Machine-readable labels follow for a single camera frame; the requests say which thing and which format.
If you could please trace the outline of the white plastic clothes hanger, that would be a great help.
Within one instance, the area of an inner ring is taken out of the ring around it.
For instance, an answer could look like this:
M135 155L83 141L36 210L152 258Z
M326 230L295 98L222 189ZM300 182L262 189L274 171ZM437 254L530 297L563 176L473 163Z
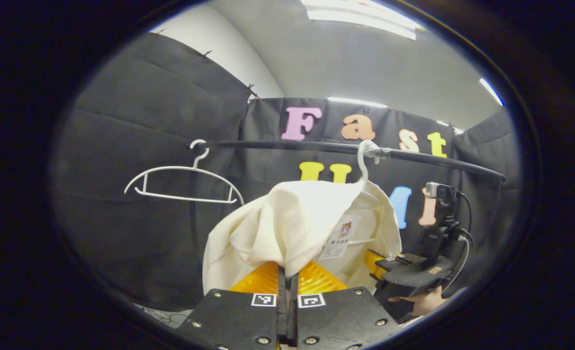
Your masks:
M365 158L373 158L378 164L381 152L370 140L358 145L356 157L361 179L356 182L359 192L346 212L351 222L348 246L390 252L402 246L396 211L389 196L371 181L365 162Z
M209 142L203 139L197 139L192 141L188 149L194 151L196 149L204 148L205 150L201 155L193 157L192 166L159 166L156 168L147 169L141 173L138 173L134 178L132 178L129 182L127 182L123 193L127 193L129 189L139 179L142 179L141 189L138 187L134 187L134 191L142 196L147 197L156 197L156 198L163 198L163 199L172 199L176 201L188 201L188 202L209 202L214 204L235 204L239 202L239 204L245 204L244 198L241 195L240 191L232 184L231 181L228 181L227 178L224 178L216 173L209 172L205 169L199 168L199 162L205 159L209 154ZM147 186L149 184L149 175L152 173L160 172L160 171L167 171L167 170L177 170L177 171L189 171L192 173L199 173L203 175L209 175L219 181L227 184L229 186L229 192L226 199L208 199L208 198L196 198L196 197L185 197L185 196L176 196L176 195L168 195L165 193L155 193L147 191Z

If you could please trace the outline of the cream white shirt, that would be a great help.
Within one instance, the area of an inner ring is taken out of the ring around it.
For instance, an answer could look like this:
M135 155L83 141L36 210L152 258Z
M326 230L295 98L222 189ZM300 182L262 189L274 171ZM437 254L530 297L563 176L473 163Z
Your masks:
M398 220L389 198L371 181L291 181L274 186L223 218L208 235L203 292L227 290L265 262L292 277L318 261L334 232L349 224L340 255L322 265L349 287L373 288L362 266L366 249L395 257L402 251Z

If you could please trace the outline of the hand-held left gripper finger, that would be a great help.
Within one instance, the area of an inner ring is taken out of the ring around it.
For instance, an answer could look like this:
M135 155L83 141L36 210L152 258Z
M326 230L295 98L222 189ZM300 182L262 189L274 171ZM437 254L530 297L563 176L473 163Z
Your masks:
M368 350L400 326L365 287L348 288L315 261L292 279L288 330L296 350Z
M200 350L280 350L287 326L283 269L265 262L228 289L212 289L178 327Z

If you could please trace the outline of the black backdrop cloth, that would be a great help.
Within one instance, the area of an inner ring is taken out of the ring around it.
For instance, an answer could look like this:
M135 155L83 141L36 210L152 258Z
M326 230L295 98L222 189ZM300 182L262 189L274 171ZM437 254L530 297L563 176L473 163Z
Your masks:
M115 55L74 102L52 161L54 205L68 239L101 277L136 304L169 312L203 297L207 236L238 204L124 193L145 169L192 165L190 144L217 141L357 144L358 125L382 147L414 149L492 169L504 182L440 166L388 159L371 179L391 197L403 248L421 248L421 189L458 186L470 198L476 257L449 289L472 283L479 261L508 242L523 188L518 140L506 109L455 135L425 117L325 98L261 98L195 49L145 34Z

